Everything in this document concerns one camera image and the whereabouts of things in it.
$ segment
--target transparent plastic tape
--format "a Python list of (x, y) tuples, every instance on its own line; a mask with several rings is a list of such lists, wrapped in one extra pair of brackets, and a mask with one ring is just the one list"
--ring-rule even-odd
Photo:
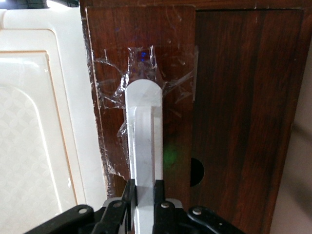
[[(123, 56), (127, 59), (127, 67), (122, 68), (122, 66), (118, 65), (116, 58), (110, 57), (110, 51), (113, 50), (118, 50), (119, 54), (127, 54), (127, 56)], [(180, 117), (179, 108), (175, 107), (180, 104), (183, 105), (186, 100), (193, 101), (195, 98), (198, 50), (197, 47), (193, 48), (191, 54), (184, 53), (181, 47), (174, 49), (170, 47), (170, 53), (166, 53), (167, 50), (166, 47), (157, 46), (114, 48), (105, 50), (105, 57), (95, 58), (94, 63), (104, 64), (107, 73), (115, 73), (119, 77), (118, 80), (106, 78), (96, 82), (99, 109), (104, 113), (110, 109), (125, 110), (124, 93), (127, 86), (135, 80), (148, 79), (157, 83), (162, 89), (164, 115), (177, 115)], [(124, 122), (115, 134), (118, 141), (117, 147), (120, 147), (124, 154), (123, 157), (118, 159), (118, 162), (126, 162), (129, 165), (125, 113)], [(118, 162), (115, 158), (111, 157), (111, 155), (116, 154), (116, 148), (114, 148), (113, 152), (102, 146), (102, 151), (105, 152), (104, 160), (109, 173), (128, 179), (128, 175), (122, 174), (118, 170)]]

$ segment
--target white plastic bracket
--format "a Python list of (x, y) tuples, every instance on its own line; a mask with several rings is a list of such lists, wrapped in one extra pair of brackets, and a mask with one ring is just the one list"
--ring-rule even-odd
[(137, 234), (152, 234), (154, 184), (162, 179), (162, 90), (139, 79), (125, 91), (131, 178), (136, 181)]

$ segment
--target wooden panel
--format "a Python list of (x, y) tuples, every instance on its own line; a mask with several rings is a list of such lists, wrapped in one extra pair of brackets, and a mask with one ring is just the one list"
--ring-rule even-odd
[(311, 8), (311, 0), (94, 0), (89, 1), (97, 7), (190, 4), (197, 10), (207, 9), (279, 9)]
[(196, 15), (192, 204), (246, 233), (269, 233), (311, 27), (301, 10)]
[[(129, 179), (126, 163), (117, 132), (124, 121), (122, 109), (103, 98), (113, 93), (120, 84), (121, 74), (128, 65), (128, 47), (155, 46), (157, 78), (173, 82), (182, 78), (194, 67), (195, 9), (180, 7), (88, 7), (89, 45), (92, 57), (91, 73), (93, 92), (97, 94), (96, 110), (104, 167), (107, 171), (110, 196), (114, 196), (114, 180), (110, 174)], [(180, 199), (185, 207), (190, 199), (190, 160), (192, 141), (193, 96), (192, 79), (178, 85), (164, 98), (164, 179), (167, 197)], [(179, 183), (184, 178), (187, 182)]]

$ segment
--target white wall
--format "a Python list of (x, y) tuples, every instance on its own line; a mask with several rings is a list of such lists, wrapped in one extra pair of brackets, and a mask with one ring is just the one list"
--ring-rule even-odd
[(312, 233), (312, 46), (304, 73), (271, 234)]

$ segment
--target metal screw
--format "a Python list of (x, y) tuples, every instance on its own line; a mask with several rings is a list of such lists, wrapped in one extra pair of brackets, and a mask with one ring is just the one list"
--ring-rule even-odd
[(168, 202), (163, 202), (163, 203), (161, 204), (161, 207), (162, 207), (162, 208), (168, 208), (168, 207), (169, 207), (169, 203), (168, 203)]
[(122, 204), (121, 201), (116, 202), (116, 203), (113, 205), (113, 207), (114, 207), (114, 208), (120, 207), (121, 204)]
[(195, 215), (201, 215), (201, 210), (199, 208), (194, 208), (193, 209), (193, 214)]
[(87, 210), (88, 210), (87, 208), (82, 208), (82, 209), (78, 210), (78, 213), (82, 215), (82, 214), (86, 213)]

